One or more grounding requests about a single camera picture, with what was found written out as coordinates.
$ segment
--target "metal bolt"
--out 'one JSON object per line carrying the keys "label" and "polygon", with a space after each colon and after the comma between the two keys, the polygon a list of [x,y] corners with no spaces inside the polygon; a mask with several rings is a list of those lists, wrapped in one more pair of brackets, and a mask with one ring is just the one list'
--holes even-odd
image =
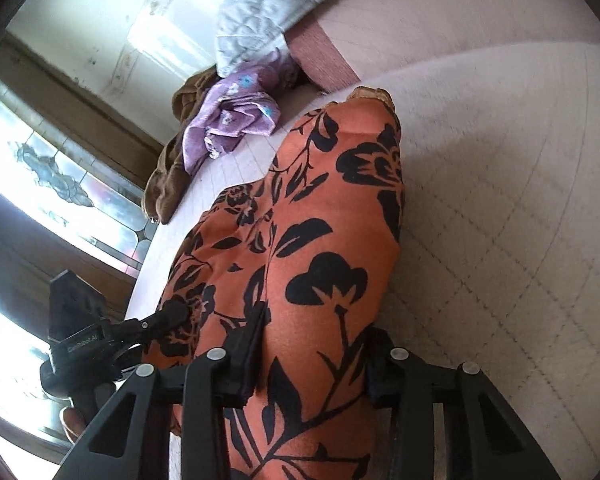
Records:
{"label": "metal bolt", "polygon": [[462,363],[462,371],[465,374],[476,375],[480,372],[480,367],[473,361],[465,361]]}
{"label": "metal bolt", "polygon": [[393,348],[389,355],[393,357],[396,361],[404,361],[409,357],[409,351],[406,348],[400,348],[399,346]]}
{"label": "metal bolt", "polygon": [[212,361],[219,361],[220,359],[223,359],[225,355],[226,350],[224,348],[212,348],[206,353],[206,356]]}
{"label": "metal bolt", "polygon": [[148,377],[152,373],[154,373],[154,366],[149,363],[141,364],[138,368],[136,368],[136,374],[140,377]]}

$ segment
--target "brown towel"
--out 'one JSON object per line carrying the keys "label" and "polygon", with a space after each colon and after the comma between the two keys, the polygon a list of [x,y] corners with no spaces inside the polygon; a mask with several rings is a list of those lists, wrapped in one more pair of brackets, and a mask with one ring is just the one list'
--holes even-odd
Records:
{"label": "brown towel", "polygon": [[[142,197],[142,210],[154,222],[167,224],[176,211],[184,192],[189,187],[191,176],[184,169],[182,158],[182,136],[187,125],[198,114],[206,92],[220,77],[213,65],[204,72],[191,76],[173,95],[171,109],[180,120],[180,130],[163,148],[158,157],[158,166],[146,183]],[[199,170],[206,157],[196,166]]]}

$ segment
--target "mattress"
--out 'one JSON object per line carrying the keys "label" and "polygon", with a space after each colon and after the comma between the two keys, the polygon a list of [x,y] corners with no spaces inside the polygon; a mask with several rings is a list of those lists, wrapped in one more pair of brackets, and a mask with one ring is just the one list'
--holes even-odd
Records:
{"label": "mattress", "polygon": [[[600,45],[495,46],[363,83],[394,98],[407,187],[378,325],[428,362],[477,362],[561,478],[590,480],[600,468]],[[290,124],[202,167],[155,234],[129,317],[153,311],[186,232],[226,186],[264,174]]]}
{"label": "mattress", "polygon": [[285,37],[308,76],[336,91],[476,48],[600,44],[600,22],[583,0],[329,0]]}

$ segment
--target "white wall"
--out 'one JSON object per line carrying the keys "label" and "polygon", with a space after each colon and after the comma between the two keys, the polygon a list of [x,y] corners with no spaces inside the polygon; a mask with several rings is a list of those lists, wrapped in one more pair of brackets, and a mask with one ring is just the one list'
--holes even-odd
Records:
{"label": "white wall", "polygon": [[213,64],[221,0],[27,0],[8,30],[160,142],[171,96]]}

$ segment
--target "purple floral cloth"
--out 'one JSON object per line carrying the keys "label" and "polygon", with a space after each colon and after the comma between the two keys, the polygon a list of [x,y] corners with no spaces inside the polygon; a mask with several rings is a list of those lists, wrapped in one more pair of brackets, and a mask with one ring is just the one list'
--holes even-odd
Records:
{"label": "purple floral cloth", "polygon": [[276,49],[212,86],[184,131],[182,151],[187,173],[195,174],[202,156],[210,153],[211,158],[218,158],[232,152],[245,134],[270,135],[280,110],[269,94],[288,86],[297,73],[291,56]]}

